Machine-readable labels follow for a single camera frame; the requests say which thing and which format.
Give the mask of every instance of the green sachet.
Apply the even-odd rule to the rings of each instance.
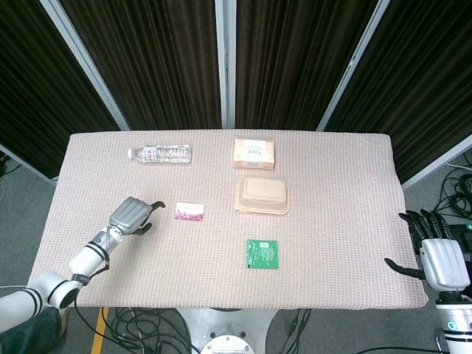
[[[277,241],[248,240],[248,268],[278,269]]]

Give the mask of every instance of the small box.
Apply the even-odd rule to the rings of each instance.
[[[266,140],[236,139],[235,167],[274,169],[274,142]]]

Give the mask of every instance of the robot finger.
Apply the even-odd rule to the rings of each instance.
[[[157,208],[165,208],[165,204],[163,201],[157,201],[156,203],[151,204],[151,206],[153,207],[153,209],[150,212],[153,212]]]
[[[143,236],[146,232],[149,231],[153,224],[152,223],[147,223],[144,227],[141,229],[137,229],[133,235],[138,235],[138,236]]]
[[[404,268],[398,265],[397,263],[395,263],[390,258],[384,258],[383,260],[385,260],[385,263],[397,273],[400,273],[402,275],[407,275],[408,277],[416,278],[419,280],[426,279],[425,272],[420,269]]]
[[[400,216],[400,218],[404,219],[408,223],[410,231],[412,232],[413,237],[415,239],[419,239],[419,241],[421,242],[421,240],[424,240],[426,238],[420,228],[420,225],[414,218],[412,218],[410,215],[403,214],[402,212],[398,213],[398,216]]]
[[[442,232],[442,236],[446,237],[450,240],[451,239],[451,232],[449,231],[449,225],[446,222],[446,220],[438,212],[432,212],[432,214],[434,215],[434,217],[438,221],[438,224],[440,225],[440,230]]]
[[[418,224],[421,231],[423,231],[423,234],[424,234],[425,238],[433,238],[433,234],[432,234],[432,232],[429,228],[429,225],[428,225],[428,223],[426,223],[425,218],[423,216],[421,216],[421,214],[419,214],[417,212],[413,212],[411,210],[406,210],[406,214],[409,215],[410,217],[412,217],[414,222],[416,222]]]
[[[429,227],[433,234],[434,238],[443,238],[443,233],[441,232],[438,221],[430,212],[427,212],[424,209],[420,210],[421,215],[428,221]]]

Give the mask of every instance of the textured table cover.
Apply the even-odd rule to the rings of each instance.
[[[235,138],[275,141],[274,170],[234,169]],[[142,164],[127,149],[192,146],[190,164]],[[242,176],[284,179],[287,215],[241,215]],[[68,262],[129,196],[163,201],[153,228],[128,236],[77,299],[82,306],[417,308],[420,281],[388,136],[304,131],[131,131],[71,136],[31,277]],[[174,219],[176,202],[205,206],[204,220]],[[277,240],[277,270],[248,269],[246,240]]]

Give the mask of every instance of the pink card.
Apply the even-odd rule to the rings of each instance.
[[[202,221],[204,219],[204,205],[177,202],[174,218],[177,220]]]

